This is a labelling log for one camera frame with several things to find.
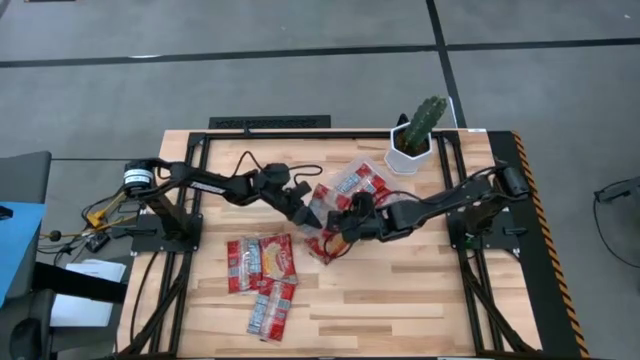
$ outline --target black bracket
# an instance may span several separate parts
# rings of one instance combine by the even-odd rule
[[[187,140],[187,147],[193,148],[194,146],[202,143],[207,137],[206,133],[189,133],[189,140]]]
[[[482,237],[470,237],[464,234],[462,213],[450,212],[447,213],[447,222],[457,224],[452,226],[450,230],[454,231],[454,236],[451,239],[466,239],[463,247],[466,249],[504,249],[514,250],[519,249],[518,243],[518,230],[513,226],[513,217],[508,211],[502,211],[496,217],[493,218],[491,229]],[[451,243],[452,248],[456,248],[458,244]]]
[[[171,234],[166,234],[162,227],[162,220],[157,215],[144,214],[138,217],[138,223],[134,230],[130,230],[133,236],[131,244],[132,255],[142,252],[174,252],[185,253],[197,251],[200,247],[202,234],[202,215],[197,214],[188,220],[188,236],[175,239]]]

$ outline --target white planter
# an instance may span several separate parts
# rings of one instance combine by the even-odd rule
[[[389,140],[391,142],[391,147],[389,151],[387,151],[387,155],[384,157],[384,161],[387,163],[387,166],[391,171],[398,175],[413,175],[418,171],[418,168],[424,164],[429,155],[433,152],[431,146],[431,133],[427,136],[427,141],[429,143],[429,150],[418,155],[418,156],[409,156],[402,151],[396,149],[395,144],[395,133],[398,130],[404,129],[409,126],[409,123],[402,124],[400,126],[396,126],[389,132]]]

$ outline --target plastic wrapper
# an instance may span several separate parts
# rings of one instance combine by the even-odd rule
[[[229,293],[255,291],[262,279],[260,243],[257,239],[241,239],[227,243]]]
[[[262,276],[288,284],[297,284],[298,277],[293,263],[291,236],[281,234],[260,239],[262,251]]]
[[[282,341],[295,285],[272,279],[261,284],[247,332],[265,341]]]
[[[403,198],[392,194],[400,185],[373,160],[360,156],[334,176],[328,185],[318,184],[309,202],[309,208],[322,223],[322,229],[302,226],[300,230],[307,236],[304,240],[309,254],[324,264],[329,264],[347,248],[340,234],[325,229],[327,214],[331,210],[346,210],[351,206],[351,197],[356,192],[367,191],[373,194],[377,206],[385,205]]]

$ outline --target blue object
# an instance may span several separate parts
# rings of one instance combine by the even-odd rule
[[[0,220],[0,307],[4,304],[20,262],[42,221],[46,205],[0,202],[13,210],[13,217]]]

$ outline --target wooden table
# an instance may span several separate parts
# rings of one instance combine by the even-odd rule
[[[189,131],[167,131],[160,157],[182,161],[188,136]],[[459,136],[468,173],[494,164],[486,132],[463,130]],[[386,169],[383,158],[387,147],[388,140],[380,139],[215,140],[211,143],[207,170],[229,175],[240,155],[251,150],[262,164],[321,165],[324,173],[307,179],[314,186],[318,182],[327,183],[357,155],[367,155]],[[422,197],[444,190],[437,146],[434,148],[435,153],[418,174],[395,176],[405,190]],[[453,155],[449,154],[449,159],[454,169]],[[245,161],[240,170],[253,167],[251,161]],[[294,226],[263,202],[240,208],[220,197],[205,194],[201,212],[204,233],[189,279],[179,356],[474,353],[460,268],[456,252],[449,245],[444,217],[428,221],[413,235],[399,241],[357,243],[347,256],[329,266],[312,259],[300,243],[301,238],[297,237],[294,257],[301,281],[287,319],[284,339],[277,346],[246,334],[255,296],[227,293],[225,243],[247,234],[293,232]],[[540,348],[520,264],[502,250],[486,251],[486,257],[498,308],[526,342]],[[150,254],[139,255],[133,265],[118,329],[121,349],[129,343],[132,308],[150,258]],[[136,333],[157,304],[164,258],[165,254],[158,256],[142,292]],[[490,348],[486,313],[480,305],[478,307],[485,346]],[[171,317],[167,316],[168,320],[165,320],[160,350],[167,349]]]

